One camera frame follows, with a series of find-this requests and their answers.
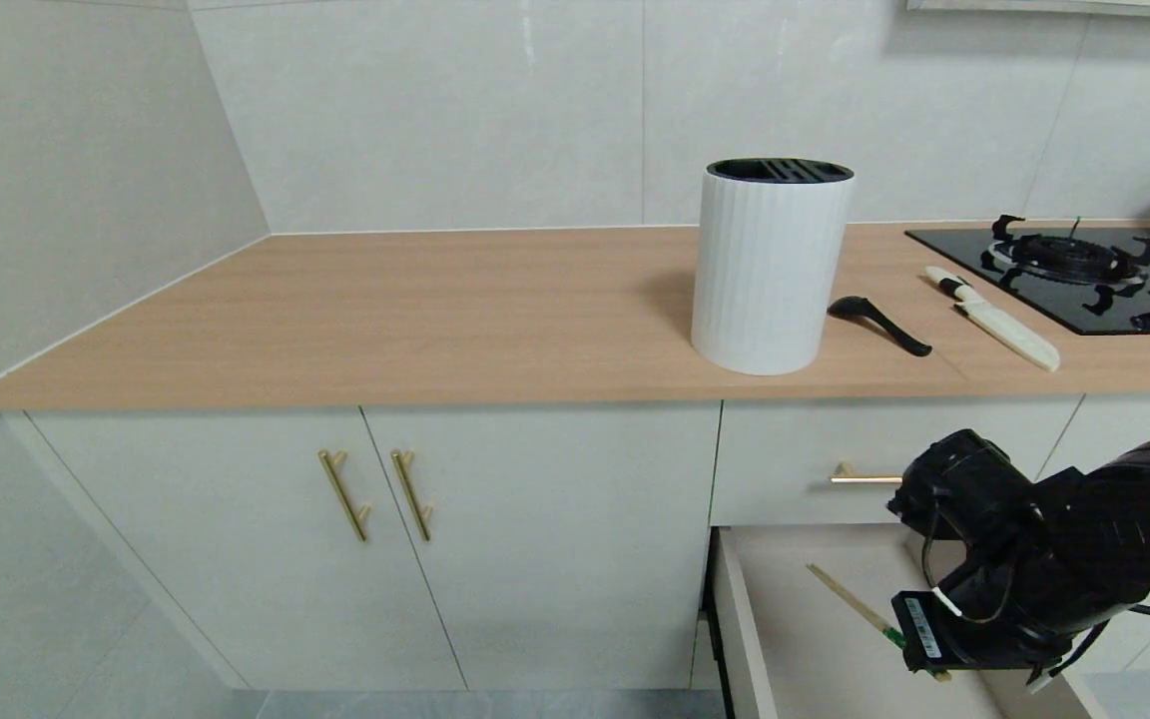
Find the white ceramic knife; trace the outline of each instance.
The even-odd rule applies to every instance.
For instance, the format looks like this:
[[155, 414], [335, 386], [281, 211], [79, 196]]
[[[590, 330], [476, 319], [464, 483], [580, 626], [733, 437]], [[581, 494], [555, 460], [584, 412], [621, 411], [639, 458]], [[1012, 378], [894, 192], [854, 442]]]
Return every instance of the white ceramic knife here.
[[979, 324], [991, 337], [996, 337], [1005, 346], [1022, 354], [1042, 369], [1049, 369], [1050, 373], [1058, 369], [1057, 347], [1046, 342], [1045, 337], [1032, 331], [1027, 324], [1019, 322], [1012, 314], [983, 299], [961, 276], [935, 266], [926, 268], [926, 274], [940, 285], [940, 290], [957, 299], [956, 306], [959, 313], [971, 318], [971, 322]]

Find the wooden countertop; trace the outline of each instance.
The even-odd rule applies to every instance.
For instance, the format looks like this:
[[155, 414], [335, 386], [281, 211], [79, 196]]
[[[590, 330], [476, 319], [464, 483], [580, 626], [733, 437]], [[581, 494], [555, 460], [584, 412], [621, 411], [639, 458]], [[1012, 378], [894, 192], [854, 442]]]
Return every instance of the wooden countertop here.
[[976, 283], [1063, 368], [1005, 350], [922, 281], [953, 263], [910, 227], [850, 224], [834, 296], [871, 297], [925, 359], [829, 318], [803, 372], [708, 364], [689, 343], [693, 227], [275, 236], [6, 374], [0, 410], [1150, 391], [1150, 337], [1074, 336]]

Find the robotic arm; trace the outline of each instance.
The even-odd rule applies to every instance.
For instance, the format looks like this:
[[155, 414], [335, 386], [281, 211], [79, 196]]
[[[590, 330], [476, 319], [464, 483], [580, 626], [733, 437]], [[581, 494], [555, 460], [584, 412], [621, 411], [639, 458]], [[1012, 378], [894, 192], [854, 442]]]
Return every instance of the robotic arm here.
[[[1080, 658], [1114, 614], [1150, 614], [1138, 604], [1150, 590], [1150, 442], [1032, 483], [961, 429], [908, 465], [887, 508], [923, 537], [931, 587], [891, 599], [913, 672], [1023, 668], [1035, 682]], [[966, 546], [941, 579], [927, 565], [936, 541]]]

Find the gas stove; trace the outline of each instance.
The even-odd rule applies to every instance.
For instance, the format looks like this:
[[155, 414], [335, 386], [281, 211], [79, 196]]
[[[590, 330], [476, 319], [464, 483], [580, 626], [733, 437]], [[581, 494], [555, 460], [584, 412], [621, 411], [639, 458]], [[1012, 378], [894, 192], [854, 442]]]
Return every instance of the gas stove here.
[[1150, 229], [1021, 228], [908, 231], [1078, 334], [1150, 334]]

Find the gold cabinet handle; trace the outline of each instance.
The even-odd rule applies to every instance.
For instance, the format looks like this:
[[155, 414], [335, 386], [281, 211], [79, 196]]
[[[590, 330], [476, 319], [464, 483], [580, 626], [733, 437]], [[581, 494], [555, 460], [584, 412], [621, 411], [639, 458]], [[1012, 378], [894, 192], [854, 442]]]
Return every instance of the gold cabinet handle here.
[[331, 487], [337, 491], [339, 505], [344, 506], [344, 513], [348, 515], [348, 525], [352, 526], [352, 533], [358, 535], [358, 541], [367, 541], [367, 529], [365, 526], [367, 515], [370, 514], [370, 505], [361, 505], [361, 510], [355, 513], [352, 510], [352, 505], [348, 504], [348, 496], [344, 492], [344, 483], [339, 481], [339, 467], [343, 467], [344, 460], [347, 457], [348, 453], [345, 450], [337, 451], [334, 456], [327, 450], [319, 450], [322, 471], [328, 474], [328, 479], [331, 480]]
[[412, 506], [412, 515], [415, 517], [415, 526], [420, 529], [420, 537], [429, 541], [428, 519], [434, 514], [432, 506], [420, 506], [420, 500], [415, 499], [415, 485], [412, 484], [409, 465], [415, 461], [414, 451], [393, 450], [389, 453], [393, 459], [393, 469], [397, 471], [397, 481], [402, 482], [402, 491], [406, 494], [406, 504]]
[[835, 485], [900, 485], [904, 477], [895, 474], [856, 474], [850, 461], [839, 461], [828, 481]]

